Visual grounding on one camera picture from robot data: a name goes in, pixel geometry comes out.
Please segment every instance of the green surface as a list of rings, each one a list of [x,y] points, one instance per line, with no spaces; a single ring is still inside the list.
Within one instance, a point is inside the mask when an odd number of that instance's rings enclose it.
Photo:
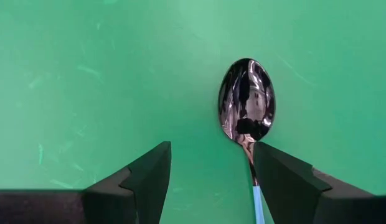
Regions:
[[[275,86],[267,143],[386,194],[381,0],[0,0],[0,189],[88,187],[169,140],[162,223],[254,223],[216,109],[242,57]]]

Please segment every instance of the light blue spoon handle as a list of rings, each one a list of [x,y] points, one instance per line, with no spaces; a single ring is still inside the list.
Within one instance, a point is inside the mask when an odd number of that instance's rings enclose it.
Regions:
[[[262,211],[260,186],[253,186],[253,193],[254,193],[254,205],[255,205],[255,219],[257,221],[257,224],[265,224],[265,219],[263,218],[263,211]]]

